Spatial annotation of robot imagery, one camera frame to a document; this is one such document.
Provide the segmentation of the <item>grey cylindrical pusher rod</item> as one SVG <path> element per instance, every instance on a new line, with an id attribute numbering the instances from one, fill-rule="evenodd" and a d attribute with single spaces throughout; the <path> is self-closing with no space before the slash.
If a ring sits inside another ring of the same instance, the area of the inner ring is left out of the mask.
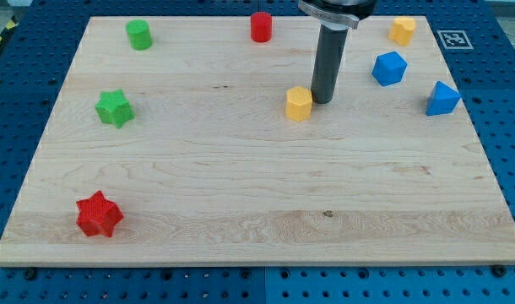
<path id="1" fill-rule="evenodd" d="M 333 99 L 348 31 L 332 30 L 323 24 L 320 27 L 311 84 L 313 100 L 318 104 Z"/>

